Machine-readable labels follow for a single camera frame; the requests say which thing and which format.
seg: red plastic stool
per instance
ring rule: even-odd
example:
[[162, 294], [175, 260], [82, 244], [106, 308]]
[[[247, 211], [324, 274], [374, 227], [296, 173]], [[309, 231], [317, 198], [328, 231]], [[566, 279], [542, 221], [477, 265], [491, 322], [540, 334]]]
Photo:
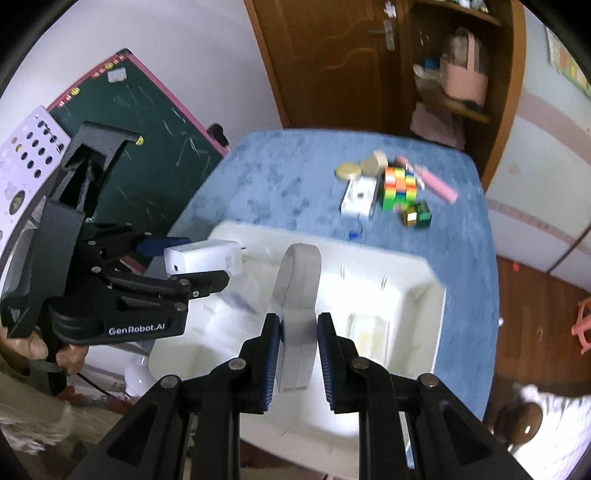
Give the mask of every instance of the red plastic stool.
[[579, 341], [583, 347], [581, 350], [581, 355], [583, 355], [588, 350], [591, 350], [591, 343], [585, 339], [585, 331], [591, 330], [591, 313], [583, 317], [583, 312], [585, 309], [591, 312], [591, 297], [589, 297], [587, 300], [581, 301], [579, 303], [579, 307], [579, 317], [577, 318], [577, 323], [573, 325], [570, 331], [573, 335], [579, 336]]

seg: brown door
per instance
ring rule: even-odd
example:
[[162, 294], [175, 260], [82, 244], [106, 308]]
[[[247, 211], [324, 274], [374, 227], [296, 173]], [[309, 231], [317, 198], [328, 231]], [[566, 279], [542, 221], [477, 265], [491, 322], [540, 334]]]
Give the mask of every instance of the brown door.
[[[286, 127], [406, 131], [398, 26], [385, 13], [385, 3], [252, 0]], [[376, 32], [384, 29], [384, 20], [394, 28], [394, 51], [385, 34]]]

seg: wooden floor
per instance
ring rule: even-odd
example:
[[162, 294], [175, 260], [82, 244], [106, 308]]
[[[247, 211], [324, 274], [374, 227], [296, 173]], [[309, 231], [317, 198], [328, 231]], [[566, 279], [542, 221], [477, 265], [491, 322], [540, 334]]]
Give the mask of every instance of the wooden floor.
[[591, 352], [570, 333], [589, 293], [523, 265], [497, 259], [501, 317], [495, 378], [485, 423], [511, 399], [514, 382], [557, 395], [591, 394]]

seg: green chalkboard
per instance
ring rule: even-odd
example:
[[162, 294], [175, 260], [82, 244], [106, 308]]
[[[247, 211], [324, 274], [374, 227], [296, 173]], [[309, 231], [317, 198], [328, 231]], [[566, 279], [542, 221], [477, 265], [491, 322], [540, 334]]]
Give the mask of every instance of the green chalkboard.
[[139, 134], [104, 187], [96, 222], [167, 234], [225, 153], [129, 50], [91, 70], [48, 110], [70, 136], [87, 120]]

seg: brown round knob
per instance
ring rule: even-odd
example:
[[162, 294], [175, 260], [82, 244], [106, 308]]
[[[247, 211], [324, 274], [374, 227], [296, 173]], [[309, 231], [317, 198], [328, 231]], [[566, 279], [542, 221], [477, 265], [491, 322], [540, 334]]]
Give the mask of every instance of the brown round knob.
[[537, 403], [508, 405], [501, 409], [496, 419], [495, 437], [508, 445], [523, 445], [538, 433], [543, 416]]

